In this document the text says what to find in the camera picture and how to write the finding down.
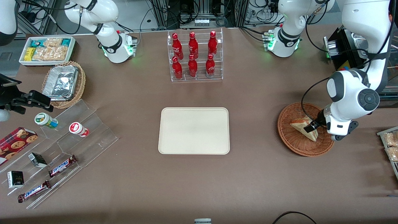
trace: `snickers bar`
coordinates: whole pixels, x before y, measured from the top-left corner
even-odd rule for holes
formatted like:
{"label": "snickers bar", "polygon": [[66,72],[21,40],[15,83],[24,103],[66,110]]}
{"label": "snickers bar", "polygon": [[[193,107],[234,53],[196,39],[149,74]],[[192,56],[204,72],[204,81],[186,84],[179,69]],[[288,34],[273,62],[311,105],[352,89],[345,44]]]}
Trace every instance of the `snickers bar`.
{"label": "snickers bar", "polygon": [[74,155],[69,157],[65,162],[61,163],[59,166],[54,168],[53,170],[49,171],[50,177],[54,177],[55,175],[61,173],[64,171],[68,166],[72,165],[74,162],[76,162],[77,159]]}
{"label": "snickers bar", "polygon": [[30,198],[33,195],[37,195],[40,192],[42,192],[45,189],[50,189],[51,188],[51,184],[49,181],[45,181],[43,184],[33,188],[32,190],[26,192],[25,194],[21,194],[18,196],[18,203],[22,203],[24,201],[26,201],[28,198]]}

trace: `brown table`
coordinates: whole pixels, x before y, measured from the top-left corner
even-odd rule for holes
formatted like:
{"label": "brown table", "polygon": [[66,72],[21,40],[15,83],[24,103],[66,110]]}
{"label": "brown table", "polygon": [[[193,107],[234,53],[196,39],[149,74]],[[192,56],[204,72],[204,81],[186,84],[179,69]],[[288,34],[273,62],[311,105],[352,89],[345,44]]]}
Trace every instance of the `brown table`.
{"label": "brown table", "polygon": [[[337,26],[310,26],[318,46]],[[276,121],[334,68],[307,41],[289,58],[264,52],[239,29],[223,29],[224,80],[171,83],[167,32],[143,33],[137,56],[112,64],[93,35],[76,36],[73,60],[87,75],[83,99],[120,140],[65,183],[38,208],[26,210],[0,189],[2,224],[163,223],[195,218],[221,223],[272,223],[297,210],[318,223],[397,223],[398,184],[376,132],[398,125],[396,109],[377,109],[327,154],[307,158],[281,141]],[[41,89],[48,68],[21,66],[21,90]],[[330,103],[325,84],[307,102]],[[227,155],[162,155],[160,113],[165,107],[225,107],[230,118]],[[12,114],[0,136],[23,126],[38,129],[33,117]],[[57,115],[62,110],[55,110]],[[282,223],[311,223],[289,215]]]}

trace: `wicker basket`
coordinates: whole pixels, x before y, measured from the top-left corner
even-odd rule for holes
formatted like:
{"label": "wicker basket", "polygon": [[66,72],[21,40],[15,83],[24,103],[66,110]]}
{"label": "wicker basket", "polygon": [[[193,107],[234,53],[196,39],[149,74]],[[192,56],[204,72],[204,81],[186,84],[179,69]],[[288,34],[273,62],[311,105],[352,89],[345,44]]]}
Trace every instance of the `wicker basket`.
{"label": "wicker basket", "polygon": [[[305,111],[313,118],[318,116],[321,109],[313,104],[304,103]],[[308,156],[315,157],[328,152],[334,144],[330,138],[330,134],[324,128],[318,128],[318,138],[316,142],[309,140],[299,131],[290,126],[290,122],[297,118],[305,117],[301,109],[301,104],[294,103],[285,107],[278,118],[278,132],[282,141],[293,152]]]}
{"label": "wicker basket", "polygon": [[[82,98],[82,95],[84,92],[84,85],[86,84],[86,75],[84,74],[82,67],[78,63],[73,62],[73,61],[68,61],[66,63],[56,65],[56,67],[67,66],[67,65],[76,66],[79,69],[79,73],[77,76],[77,84],[75,87],[75,92],[74,92],[74,96],[73,96],[72,100],[70,100],[70,101],[51,101],[51,105],[53,105],[54,107],[59,108],[59,109],[66,109],[68,107],[73,106],[75,103],[77,103]],[[44,82],[41,87],[41,91],[43,91],[44,86],[46,85],[49,73],[50,73],[50,71],[47,72],[47,75],[44,78]]]}

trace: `red cookie box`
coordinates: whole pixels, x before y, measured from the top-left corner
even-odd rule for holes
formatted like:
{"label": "red cookie box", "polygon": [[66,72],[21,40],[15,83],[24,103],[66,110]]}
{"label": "red cookie box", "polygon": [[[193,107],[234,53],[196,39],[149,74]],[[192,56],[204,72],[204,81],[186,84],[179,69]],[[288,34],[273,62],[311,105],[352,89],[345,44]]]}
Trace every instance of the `red cookie box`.
{"label": "red cookie box", "polygon": [[0,140],[0,166],[38,138],[36,132],[18,127]]}

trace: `small bottle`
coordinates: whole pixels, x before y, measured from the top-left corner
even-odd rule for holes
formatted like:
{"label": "small bottle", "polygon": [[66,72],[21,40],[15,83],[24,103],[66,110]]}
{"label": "small bottle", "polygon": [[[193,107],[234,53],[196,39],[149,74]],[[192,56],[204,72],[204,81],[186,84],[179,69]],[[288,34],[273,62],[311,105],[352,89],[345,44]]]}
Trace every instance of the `small bottle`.
{"label": "small bottle", "polygon": [[73,122],[70,126],[69,126],[69,131],[72,134],[76,134],[80,137],[86,137],[88,136],[88,134],[90,133],[90,131],[83,127],[83,125],[79,122]]}
{"label": "small bottle", "polygon": [[207,61],[206,61],[206,76],[208,78],[213,78],[214,77],[214,60],[213,60],[213,54],[209,54],[207,56]]}
{"label": "small bottle", "polygon": [[176,77],[176,79],[182,79],[182,66],[178,62],[178,58],[176,56],[173,56],[172,67],[173,67],[173,72],[174,72],[174,76]]}
{"label": "small bottle", "polygon": [[193,54],[195,59],[199,57],[199,46],[198,46],[198,41],[195,38],[195,33],[190,32],[189,33],[189,54]]}
{"label": "small bottle", "polygon": [[216,39],[216,32],[214,30],[210,32],[208,47],[209,47],[209,54],[213,54],[213,56],[217,54],[217,39]]}
{"label": "small bottle", "polygon": [[172,37],[174,56],[177,56],[179,60],[182,60],[184,58],[184,54],[182,53],[182,45],[178,39],[178,35],[176,33],[173,33]]}
{"label": "small bottle", "polygon": [[193,54],[189,55],[188,67],[189,67],[189,75],[192,78],[196,78],[196,73],[198,72],[198,63],[196,62],[195,56]]}
{"label": "small bottle", "polygon": [[51,129],[56,128],[58,126],[58,120],[52,118],[50,115],[46,113],[39,113],[35,116],[35,123],[38,125],[44,125]]}

